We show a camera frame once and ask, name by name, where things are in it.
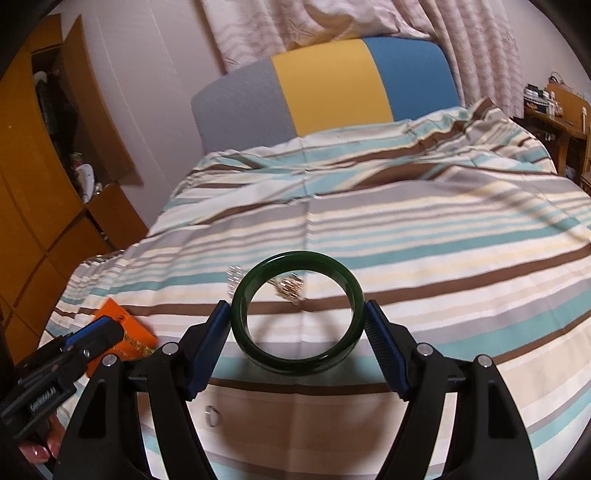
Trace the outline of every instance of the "wooden desk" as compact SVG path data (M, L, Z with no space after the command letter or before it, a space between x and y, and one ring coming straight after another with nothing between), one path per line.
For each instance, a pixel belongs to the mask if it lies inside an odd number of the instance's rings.
M558 174L564 177L566 172L566 155L569 152L570 139L574 137L587 141L587 134L578 127L571 125L561 118L551 118L545 113L540 113L530 108L525 109L525 115L538 118L545 124L560 131L560 136L558 137L558 166L556 169L558 170Z

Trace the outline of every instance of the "green bangle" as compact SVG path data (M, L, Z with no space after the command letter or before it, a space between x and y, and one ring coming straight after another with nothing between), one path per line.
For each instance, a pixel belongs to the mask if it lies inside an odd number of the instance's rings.
M259 288L271 278L294 270L321 273L337 282L349 298L353 316L343 338L326 352L309 358L286 359L265 352L252 341L246 314ZM365 299L359 282L343 264L316 252L286 252L263 260L242 279L232 300L232 332L245 355L257 365L293 377L313 375L335 366L353 350L363 332L364 304Z

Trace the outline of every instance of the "wooden wardrobe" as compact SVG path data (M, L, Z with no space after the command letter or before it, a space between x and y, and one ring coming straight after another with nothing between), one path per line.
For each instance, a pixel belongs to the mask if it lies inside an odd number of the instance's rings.
M34 63L48 61L77 111L76 148L106 185L87 204L60 162L35 92ZM0 105L0 311L16 363L37 347L74 269L147 229L117 183L134 166L103 102L82 18L64 41L59 15L39 24L0 81Z

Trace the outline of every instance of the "striped bed sheet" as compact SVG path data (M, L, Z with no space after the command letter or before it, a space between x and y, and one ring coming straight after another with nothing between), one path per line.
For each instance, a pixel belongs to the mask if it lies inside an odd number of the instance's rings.
M78 330L112 297L160 342L176 340L229 300L229 265L322 252L417 341L448 356L494 357L544 480L591 417L590 228L590 197L488 99L213 153L144 240L74 272L44 339ZM314 355L348 327L340 287L303 275L299 306L269 285L251 304L249 328L268 352ZM65 423L86 382L60 409ZM454 403L448 395L428 478L443 469ZM145 395L139 404L152 473L166 478ZM206 406L220 413L217 427ZM405 404L388 392L365 335L332 370L287 378L251 363L230 333L189 410L221 479L365 480L379 471Z

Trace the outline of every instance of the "bed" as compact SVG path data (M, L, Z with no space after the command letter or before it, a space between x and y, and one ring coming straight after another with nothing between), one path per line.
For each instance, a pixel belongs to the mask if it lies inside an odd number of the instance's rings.
M492 356L540 478L550 478L591 417L591 199L556 175L539 141L488 99L460 107L445 57L419 40L280 54L192 105L209 154L144 240L76 270L44 338L78 330L111 297L160 342L176 340L229 300L231 265L319 251L417 341ZM295 307L271 286L257 294L249 327L268 352L309 356L347 327L338 286L305 274L303 297ZM64 423L86 381L60 409ZM449 446L448 397L428 478ZM152 474L165 478L147 399L139 403ZM364 336L336 368L286 378L247 360L230 334L189 404L223 479L374 478L404 408Z

